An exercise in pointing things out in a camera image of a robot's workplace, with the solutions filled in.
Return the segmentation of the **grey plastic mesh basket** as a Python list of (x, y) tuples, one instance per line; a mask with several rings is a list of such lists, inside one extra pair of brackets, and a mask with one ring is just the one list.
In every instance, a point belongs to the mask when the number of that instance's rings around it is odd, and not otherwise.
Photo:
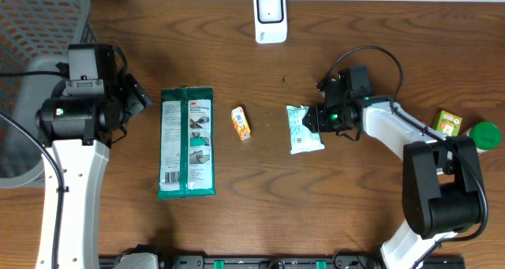
[(69, 45), (97, 40), (90, 9), (91, 0), (1, 0), (1, 111), (33, 136)]

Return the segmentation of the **green 3M gloves package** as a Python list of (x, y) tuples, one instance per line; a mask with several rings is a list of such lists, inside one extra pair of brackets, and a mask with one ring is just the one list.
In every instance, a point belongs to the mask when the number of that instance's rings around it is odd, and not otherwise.
[(161, 92), (160, 200), (215, 195), (213, 95), (210, 87)]

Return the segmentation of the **light blue wipes pack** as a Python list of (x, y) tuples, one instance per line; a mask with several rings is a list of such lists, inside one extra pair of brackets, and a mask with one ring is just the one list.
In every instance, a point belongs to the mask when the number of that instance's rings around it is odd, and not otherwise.
[(318, 133), (312, 133), (302, 120), (308, 113), (307, 106), (286, 106), (290, 128), (290, 154), (295, 155), (302, 152), (319, 151), (325, 149)]

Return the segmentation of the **orange Kleenex tissue pack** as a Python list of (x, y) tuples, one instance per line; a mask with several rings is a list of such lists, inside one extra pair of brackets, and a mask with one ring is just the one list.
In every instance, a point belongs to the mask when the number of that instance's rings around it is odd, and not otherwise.
[(251, 137), (251, 129), (245, 117), (245, 112), (241, 106), (234, 108), (231, 111), (231, 118), (240, 139), (242, 141)]

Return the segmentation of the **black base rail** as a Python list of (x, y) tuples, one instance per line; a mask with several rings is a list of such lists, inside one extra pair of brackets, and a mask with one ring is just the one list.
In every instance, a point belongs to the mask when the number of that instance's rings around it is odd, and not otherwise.
[[(114, 268), (119, 264), (119, 257), (99, 258), (99, 268)], [(203, 257), (203, 256), (172, 256), (162, 260), (160, 268), (174, 269), (379, 269), (383, 267), (375, 258), (367, 256), (351, 256), (345, 253), (334, 259), (323, 257)], [(425, 269), (465, 269), (462, 257), (430, 257), (419, 268)]]

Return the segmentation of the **green yellow juice carton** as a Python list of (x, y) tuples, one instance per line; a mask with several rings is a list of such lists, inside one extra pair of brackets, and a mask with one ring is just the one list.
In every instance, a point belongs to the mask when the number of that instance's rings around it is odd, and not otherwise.
[(457, 136), (461, 128), (462, 118), (445, 110), (435, 117), (432, 128), (448, 136)]

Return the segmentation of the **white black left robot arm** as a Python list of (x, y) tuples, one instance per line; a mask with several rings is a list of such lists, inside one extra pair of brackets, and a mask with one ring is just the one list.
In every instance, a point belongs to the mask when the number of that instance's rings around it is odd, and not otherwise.
[(99, 206), (112, 134), (150, 107), (133, 75), (63, 80), (36, 114), (45, 192), (38, 268), (99, 267)]

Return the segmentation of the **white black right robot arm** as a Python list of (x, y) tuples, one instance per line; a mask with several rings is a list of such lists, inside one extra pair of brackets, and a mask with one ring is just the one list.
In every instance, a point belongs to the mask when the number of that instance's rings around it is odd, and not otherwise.
[(407, 114), (395, 99), (375, 96), (369, 84), (326, 77), (317, 84), (324, 103), (303, 118), (314, 133), (345, 136), (356, 129), (402, 160), (402, 211), (394, 236), (380, 248), (382, 268), (419, 268), (445, 242), (480, 236), (488, 201), (476, 144), (448, 136)]

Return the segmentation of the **white barcode scanner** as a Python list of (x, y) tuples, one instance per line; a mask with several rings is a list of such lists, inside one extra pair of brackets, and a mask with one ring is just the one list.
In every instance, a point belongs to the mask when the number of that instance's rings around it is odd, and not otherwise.
[(253, 8), (256, 42), (284, 43), (288, 32), (286, 0), (253, 0)]

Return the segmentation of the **green lid spread jar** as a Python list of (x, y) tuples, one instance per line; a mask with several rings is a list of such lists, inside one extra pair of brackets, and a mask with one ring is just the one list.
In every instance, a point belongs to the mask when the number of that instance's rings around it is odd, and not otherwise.
[(500, 146), (503, 139), (499, 128), (489, 121), (476, 124), (467, 129), (463, 135), (470, 137), (474, 141), (478, 154), (496, 149)]

